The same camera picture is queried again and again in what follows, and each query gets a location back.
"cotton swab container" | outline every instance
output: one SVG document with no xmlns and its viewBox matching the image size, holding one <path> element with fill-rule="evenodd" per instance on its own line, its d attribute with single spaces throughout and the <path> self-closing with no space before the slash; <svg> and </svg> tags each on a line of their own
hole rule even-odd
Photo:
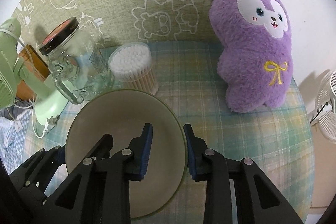
<svg viewBox="0 0 336 224">
<path fill-rule="evenodd" d="M 153 95 L 159 89 L 152 70 L 152 54 L 148 45 L 133 42 L 117 48 L 109 58 L 109 67 L 115 79 L 125 88 L 149 92 Z"/>
</svg>

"table surface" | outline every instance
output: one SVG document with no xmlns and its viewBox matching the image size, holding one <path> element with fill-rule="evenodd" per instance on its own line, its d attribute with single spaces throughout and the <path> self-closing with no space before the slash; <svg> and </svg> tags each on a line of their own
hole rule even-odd
<svg viewBox="0 0 336 224">
<path fill-rule="evenodd" d="M 232 113 L 225 103 L 227 85 L 217 75 L 222 47 L 218 43 L 156 42 L 149 44 L 159 82 L 156 96 L 190 123 L 195 135 L 225 157 L 252 158 L 280 189 L 299 216 L 305 219 L 314 182 L 314 152 L 305 107 L 294 81 L 281 108 L 265 106 Z M 112 49 L 102 53 L 108 58 Z M 84 104 L 68 104 L 58 125 L 42 139 L 28 130 L 23 160 L 40 148 L 64 145 L 72 121 Z M 61 166 L 46 195 L 67 176 Z M 160 213 L 136 224 L 203 223 L 205 183 L 195 183 L 188 174 L 179 192 Z"/>
</svg>

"black jar lid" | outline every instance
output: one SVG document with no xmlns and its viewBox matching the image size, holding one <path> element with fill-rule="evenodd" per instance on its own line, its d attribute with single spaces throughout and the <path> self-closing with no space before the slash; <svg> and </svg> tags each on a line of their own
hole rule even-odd
<svg viewBox="0 0 336 224">
<path fill-rule="evenodd" d="M 54 29 L 43 41 L 42 47 L 39 51 L 42 55 L 47 55 L 58 47 L 64 40 L 66 40 L 70 34 L 78 27 L 78 21 L 75 17 L 71 17 L 56 29 Z"/>
</svg>

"white plate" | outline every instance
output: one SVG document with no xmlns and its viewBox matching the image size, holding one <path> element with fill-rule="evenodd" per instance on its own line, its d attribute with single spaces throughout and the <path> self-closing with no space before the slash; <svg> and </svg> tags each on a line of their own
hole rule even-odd
<svg viewBox="0 0 336 224">
<path fill-rule="evenodd" d="M 131 218 L 162 209 L 185 174 L 186 141 L 173 112 L 148 93 L 115 90 L 92 100 L 78 113 L 66 143 L 70 173 L 105 133 L 113 136 L 113 155 L 140 136 L 146 122 L 153 125 L 152 148 L 144 180 L 129 183 Z"/>
</svg>

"jar handle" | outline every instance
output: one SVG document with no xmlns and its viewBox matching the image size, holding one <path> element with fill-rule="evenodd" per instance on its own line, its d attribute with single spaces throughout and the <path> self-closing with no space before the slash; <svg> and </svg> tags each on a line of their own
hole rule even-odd
<svg viewBox="0 0 336 224">
<path fill-rule="evenodd" d="M 57 89 L 59 90 L 59 92 L 61 92 L 61 94 L 67 98 L 71 103 L 78 105 L 83 103 L 84 101 L 84 97 L 83 96 L 79 96 L 79 98 L 77 98 L 63 83 L 62 79 L 61 79 L 61 75 L 62 75 L 62 70 L 63 68 L 59 65 L 56 65 L 54 68 L 54 71 L 52 73 L 52 77 L 54 79 L 54 83 L 55 86 L 57 87 Z"/>
</svg>

